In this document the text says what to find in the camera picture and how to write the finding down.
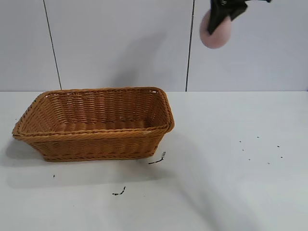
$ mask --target basket rim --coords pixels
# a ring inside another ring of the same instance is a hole
[[[162,93],[164,103],[166,105],[167,123],[162,126],[148,127],[148,128],[122,128],[122,129],[94,129],[94,130],[79,130],[79,131],[51,131],[51,132],[23,132],[23,123],[36,111],[36,109],[42,104],[43,99],[53,94],[73,94],[73,93],[91,93],[91,92],[114,92],[114,91],[157,91]],[[140,137],[147,134],[158,135],[159,133],[170,132],[174,128],[174,119],[171,112],[171,108],[168,102],[166,93],[157,87],[125,87],[125,88],[101,88],[101,89],[72,89],[72,90],[51,90],[40,94],[28,107],[25,113],[21,116],[16,123],[12,135],[19,140],[31,140],[31,139],[47,139],[47,140],[59,140],[59,139],[90,139],[92,136],[100,136],[101,138],[115,138],[118,136],[124,137]]]

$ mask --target pink sponge ball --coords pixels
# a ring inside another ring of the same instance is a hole
[[[229,16],[227,16],[223,22],[216,28],[216,30],[210,35],[207,31],[211,10],[209,10],[202,19],[200,25],[200,39],[202,43],[211,49],[217,49],[224,46],[231,37],[232,22]]]

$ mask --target woven texture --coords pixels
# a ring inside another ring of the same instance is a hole
[[[174,128],[158,88],[48,91],[13,130],[46,161],[125,160],[152,156]]]

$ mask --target brown wicker basket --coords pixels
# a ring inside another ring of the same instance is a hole
[[[13,130],[46,161],[150,157],[174,127],[158,88],[55,90],[38,96]]]

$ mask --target white tabletop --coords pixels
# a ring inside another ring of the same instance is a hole
[[[38,94],[0,93],[1,230],[308,230],[308,92],[169,93],[154,157],[75,163],[11,137]]]

